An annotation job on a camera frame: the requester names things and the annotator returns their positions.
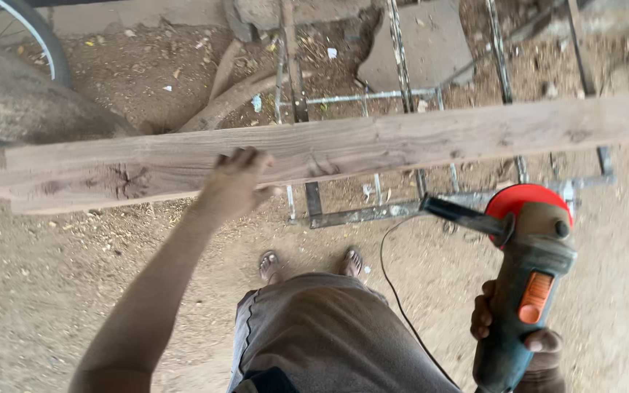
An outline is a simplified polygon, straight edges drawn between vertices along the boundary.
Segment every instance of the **wood grain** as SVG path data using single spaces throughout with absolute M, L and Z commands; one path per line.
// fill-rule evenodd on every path
M 276 158 L 263 184 L 294 184 L 625 141 L 629 94 L 60 143 L 7 150 L 0 197 L 16 213 L 61 213 L 191 196 L 238 146 Z

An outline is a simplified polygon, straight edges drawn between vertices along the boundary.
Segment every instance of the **dirt floor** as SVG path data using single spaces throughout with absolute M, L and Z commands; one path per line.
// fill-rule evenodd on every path
M 476 4 L 461 8 L 466 35 L 476 56 L 484 38 L 475 40 L 486 21 L 472 18 Z M 371 35 L 343 39 L 336 23 L 306 27 L 303 69 L 315 72 L 309 95 L 361 92 L 354 82 Z M 179 127 L 207 102 L 219 57 L 232 40 L 226 29 L 165 25 L 67 40 L 75 88 L 146 132 Z M 275 69 L 272 36 L 245 46 L 233 80 L 261 69 Z M 338 57 L 327 58 L 327 48 Z M 594 38 L 587 48 L 602 94 L 629 90 L 629 40 Z M 579 74 L 571 43 L 530 41 L 508 48 L 511 82 L 517 102 L 545 99 L 543 85 L 553 82 L 558 98 L 579 96 Z M 22 57 L 35 57 L 27 50 Z M 164 87 L 171 86 L 169 92 Z M 474 81 L 444 91 L 446 109 L 501 103 L 495 68 L 489 60 L 476 67 Z M 264 109 L 244 105 L 223 127 L 249 127 L 275 121 L 274 95 L 264 92 Z M 435 110 L 435 100 L 429 101 Z M 372 115 L 400 112 L 392 100 L 372 102 Z M 284 108 L 284 119 L 290 119 Z M 361 115 L 358 103 L 310 106 L 312 120 Z M 629 392 L 629 146 L 612 151 L 618 182 L 579 194 L 575 235 L 579 260 L 562 282 L 549 325 L 565 340 L 562 370 L 573 392 Z M 546 155 L 529 156 L 532 181 L 553 175 Z M 591 175 L 596 154 L 555 152 L 562 177 Z M 4 164 L 0 151 L 0 166 Z M 430 168 L 431 190 L 450 190 L 447 168 Z M 496 188 L 515 181 L 501 160 L 459 166 L 463 190 Z M 409 174 L 381 174 L 384 199 L 415 196 Z M 372 176 L 321 185 L 326 211 L 372 206 L 363 185 Z M 304 187 L 295 186 L 298 217 L 305 216 Z M 179 220 L 189 200 L 144 203 L 116 209 L 54 216 L 12 215 L 0 201 L 0 392 L 59 392 L 84 349 L 118 300 Z M 275 249 L 290 274 L 334 271 L 349 245 L 361 248 L 370 273 L 362 279 L 392 299 L 378 254 L 383 234 L 398 220 L 310 230 L 288 225 L 284 196 L 252 215 L 225 225 L 199 263 L 185 295 L 175 333 L 153 379 L 156 392 L 220 392 L 229 379 L 235 305 L 261 286 L 257 258 Z M 415 218 L 388 237 L 382 255 L 400 292 L 407 315 L 426 345 L 464 390 L 471 376 L 475 342 L 469 333 L 473 298 L 498 272 L 501 254 L 475 233 L 444 231 L 435 218 Z

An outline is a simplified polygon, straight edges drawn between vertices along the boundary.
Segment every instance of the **foot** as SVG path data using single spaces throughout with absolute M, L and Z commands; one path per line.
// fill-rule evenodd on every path
M 272 285 L 283 281 L 280 272 L 282 267 L 280 261 L 278 261 L 278 256 L 275 255 L 275 251 L 269 250 L 261 255 L 258 273 L 261 274 L 261 279 L 266 281 L 266 285 Z
M 363 257 L 357 247 L 351 246 L 346 251 L 344 260 L 341 262 L 341 270 L 339 274 L 349 277 L 358 278 L 363 267 Z

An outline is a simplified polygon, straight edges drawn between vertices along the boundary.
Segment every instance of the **angle grinder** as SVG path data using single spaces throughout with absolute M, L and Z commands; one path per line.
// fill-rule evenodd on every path
M 498 192 L 484 213 L 426 195 L 421 210 L 475 229 L 504 253 L 489 302 L 489 335 L 477 342 L 477 392 L 511 392 L 533 358 L 523 341 L 545 328 L 557 284 L 577 258 L 572 216 L 555 192 L 517 184 Z

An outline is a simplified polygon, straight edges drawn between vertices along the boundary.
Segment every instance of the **metal frame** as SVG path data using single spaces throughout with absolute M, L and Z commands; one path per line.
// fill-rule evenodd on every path
M 290 0 L 282 0 L 281 19 L 283 27 L 283 35 L 280 39 L 280 59 L 279 68 L 277 72 L 277 84 L 275 89 L 275 117 L 276 121 L 281 124 L 281 107 L 291 106 L 295 108 L 293 110 L 293 119 L 295 122 L 309 121 L 307 113 L 307 104 L 316 103 L 337 103 L 337 102 L 361 102 L 361 113 L 363 117 L 368 117 L 368 100 L 381 99 L 381 98 L 393 98 L 400 97 L 402 99 L 403 109 L 405 113 L 415 112 L 414 96 L 421 96 L 424 99 L 430 99 L 432 96 L 436 97 L 436 102 L 440 111 L 444 110 L 442 90 L 448 87 L 453 80 L 455 80 L 461 74 L 464 74 L 467 70 L 471 69 L 479 61 L 485 59 L 489 54 L 494 55 L 497 75 L 501 82 L 502 89 L 502 101 L 505 105 L 513 103 L 513 94 L 511 93 L 511 85 L 506 68 L 506 60 L 504 57 L 504 39 L 501 36 L 501 29 L 498 20 L 498 14 L 496 11 L 495 0 L 485 0 L 487 12 L 490 17 L 491 26 L 491 42 L 487 44 L 485 53 L 478 59 L 471 61 L 466 66 L 459 68 L 453 75 L 449 76 L 446 80 L 441 82 L 438 86 L 428 89 L 412 89 L 409 82 L 409 74 L 406 65 L 406 57 L 404 47 L 402 44 L 402 33 L 400 29 L 399 14 L 397 12 L 396 0 L 387 0 L 389 17 L 390 17 L 390 34 L 392 37 L 393 51 L 395 54 L 397 65 L 397 76 L 399 77 L 400 89 L 393 92 L 378 92 L 370 93 L 368 87 L 364 87 L 362 94 L 354 94 L 349 96 L 333 96 L 323 97 L 317 99 L 308 99 L 302 84 L 302 73 L 299 64 L 299 58 L 297 54 L 289 50 L 289 43 L 296 42 L 296 30 L 295 24 L 292 18 L 292 2 Z M 594 96 L 596 89 L 594 88 L 593 77 L 591 76 L 589 65 L 582 59 L 581 46 L 583 45 L 583 32 L 581 31 L 581 19 L 579 17 L 579 8 L 576 0 L 555 0 L 555 2 L 535 15 L 523 26 L 513 31 L 508 42 L 513 43 L 518 37 L 524 35 L 526 31 L 529 31 L 533 26 L 557 10 L 558 7 L 564 4 L 569 5 L 570 10 L 570 25 L 572 27 L 572 40 L 574 41 L 574 51 L 577 56 L 577 63 L 579 65 L 579 75 L 581 77 L 581 83 L 583 90 L 587 96 Z M 292 44 L 290 48 L 297 48 L 296 44 Z M 286 64 L 288 72 L 291 75 L 290 83 L 292 100 L 291 102 L 283 102 L 281 100 L 282 94 L 282 76 L 283 67 Z M 567 202 L 572 215 L 575 213 L 576 208 L 576 193 L 578 190 L 597 187 L 601 185 L 613 184 L 616 181 L 616 176 L 613 172 L 612 163 L 610 160 L 610 154 L 608 147 L 599 147 L 597 149 L 598 160 L 600 165 L 601 174 L 597 176 L 590 176 L 585 178 L 569 178 L 566 180 L 548 180 L 543 185 L 560 194 Z M 523 156 L 514 157 L 516 163 L 516 169 L 519 176 L 519 183 L 529 183 L 529 175 L 526 170 L 526 160 Z M 494 196 L 497 190 L 480 190 L 476 192 L 461 192 L 456 165 L 449 165 L 450 181 L 452 186 L 452 192 L 447 194 L 439 194 L 436 197 L 452 201 L 463 206 L 474 209 L 482 209 Z M 307 183 L 305 185 L 305 195 L 307 197 L 308 206 L 308 220 L 310 228 L 324 228 L 332 227 L 335 225 L 345 225 L 354 222 L 372 221 L 376 219 L 386 219 L 394 217 L 408 217 L 420 214 L 419 204 L 424 193 L 427 191 L 426 171 L 424 169 L 415 170 L 415 181 L 417 186 L 417 192 L 419 199 L 412 201 L 405 201 L 401 203 L 388 203 L 383 204 L 382 194 L 380 187 L 380 175 L 374 174 L 375 177 L 375 195 L 377 197 L 377 205 L 374 207 L 348 210 L 336 213 L 323 213 L 321 210 L 321 198 L 319 196 L 319 184 Z M 287 187 L 288 204 L 289 204 L 289 221 L 291 223 L 297 222 L 296 210 L 293 198 L 292 186 Z

